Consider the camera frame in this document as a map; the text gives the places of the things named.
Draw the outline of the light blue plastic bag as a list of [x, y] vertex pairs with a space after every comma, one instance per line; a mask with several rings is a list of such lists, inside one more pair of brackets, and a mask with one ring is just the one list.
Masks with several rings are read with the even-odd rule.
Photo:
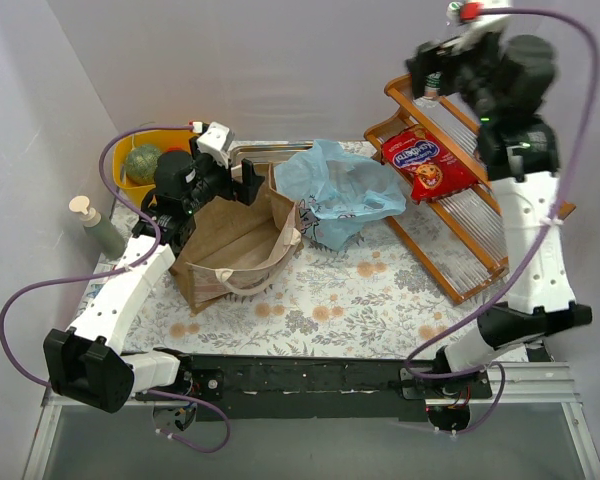
[[274, 167], [276, 191], [298, 204], [301, 233], [330, 250], [342, 249], [364, 225], [402, 214], [406, 198], [390, 167], [316, 140]]

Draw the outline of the clear plastic water bottle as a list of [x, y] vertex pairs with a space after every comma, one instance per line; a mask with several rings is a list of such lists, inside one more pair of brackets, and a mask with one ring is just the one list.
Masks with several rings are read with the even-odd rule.
[[412, 94], [415, 103], [421, 107], [432, 107], [440, 97], [441, 71], [431, 70], [427, 65], [422, 66], [426, 59], [431, 56], [431, 51], [439, 54], [437, 48], [442, 44], [454, 42], [461, 37], [465, 28], [460, 22], [460, 9], [465, 1], [451, 1], [446, 8], [444, 26], [436, 31], [429, 41], [419, 45], [407, 66], [412, 77]]

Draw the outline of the green melon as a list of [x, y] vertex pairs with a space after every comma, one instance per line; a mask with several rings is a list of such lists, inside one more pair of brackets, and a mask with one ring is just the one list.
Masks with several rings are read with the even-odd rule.
[[162, 150], [153, 144], [134, 147], [125, 158], [126, 177], [138, 185], [154, 183], [154, 174]]

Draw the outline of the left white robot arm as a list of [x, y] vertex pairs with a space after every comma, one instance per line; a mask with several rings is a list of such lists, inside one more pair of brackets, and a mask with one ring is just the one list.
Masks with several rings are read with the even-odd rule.
[[251, 162], [241, 179], [232, 175], [228, 148], [233, 132], [211, 124], [190, 139], [189, 150], [159, 157], [155, 187], [145, 195], [139, 218], [113, 275], [70, 326], [53, 329], [43, 342], [53, 391], [108, 413], [137, 393], [159, 387], [173, 400], [193, 386], [174, 351], [126, 355], [124, 339], [160, 277], [195, 231], [194, 216], [215, 198], [251, 205], [264, 182]]

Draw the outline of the red snack packet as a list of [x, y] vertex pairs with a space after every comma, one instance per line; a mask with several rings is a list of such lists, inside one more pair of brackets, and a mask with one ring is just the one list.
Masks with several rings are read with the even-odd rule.
[[384, 158], [411, 181], [411, 199], [419, 204], [471, 188], [476, 176], [434, 135], [413, 125], [382, 146]]

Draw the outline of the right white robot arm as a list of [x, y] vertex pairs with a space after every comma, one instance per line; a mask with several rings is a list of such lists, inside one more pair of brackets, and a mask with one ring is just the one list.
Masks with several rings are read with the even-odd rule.
[[501, 46], [488, 33], [464, 51], [459, 42], [424, 43], [406, 66], [413, 96], [422, 96], [425, 76], [437, 73], [441, 93], [459, 94], [480, 120], [476, 154], [500, 208], [509, 276], [472, 315], [475, 326], [439, 349], [431, 371], [420, 375], [449, 398], [508, 349], [592, 321], [566, 274], [557, 217], [566, 176], [555, 133], [537, 112], [557, 74], [553, 47], [533, 35]]

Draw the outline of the brown burlap tote bag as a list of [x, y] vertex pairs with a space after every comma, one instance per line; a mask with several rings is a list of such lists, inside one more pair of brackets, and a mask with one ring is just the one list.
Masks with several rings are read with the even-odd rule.
[[233, 294], [248, 297], [274, 284], [302, 247], [299, 206], [275, 187], [272, 164], [255, 202], [216, 198], [195, 214], [196, 229], [170, 272], [194, 313]]

